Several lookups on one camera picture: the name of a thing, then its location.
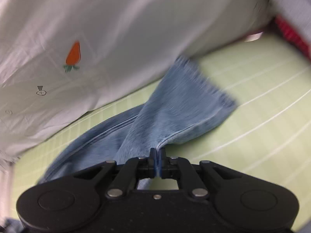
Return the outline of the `blue denim jeans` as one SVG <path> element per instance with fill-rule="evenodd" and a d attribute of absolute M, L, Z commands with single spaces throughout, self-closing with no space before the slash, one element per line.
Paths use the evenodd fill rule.
<path fill-rule="evenodd" d="M 150 149 L 186 143 L 221 125 L 236 108 L 236 101 L 211 84 L 197 63 L 179 57 L 147 102 L 79 136 L 50 164 L 39 182 L 106 160 L 123 164 L 133 157 L 147 157 Z"/>

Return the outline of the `white carrot print sheet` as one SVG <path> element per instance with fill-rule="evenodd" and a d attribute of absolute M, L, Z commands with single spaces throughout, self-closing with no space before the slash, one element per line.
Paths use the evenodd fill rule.
<path fill-rule="evenodd" d="M 1 0 L 1 164 L 275 16 L 310 41 L 310 0 Z"/>

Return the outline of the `red folded garment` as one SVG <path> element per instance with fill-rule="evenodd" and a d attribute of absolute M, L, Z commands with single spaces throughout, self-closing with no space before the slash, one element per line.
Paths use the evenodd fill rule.
<path fill-rule="evenodd" d="M 281 16 L 276 16 L 274 25 L 277 32 L 285 41 L 296 47 L 305 57 L 310 60 L 310 41 L 307 41 L 301 33 L 294 29 L 288 21 Z"/>

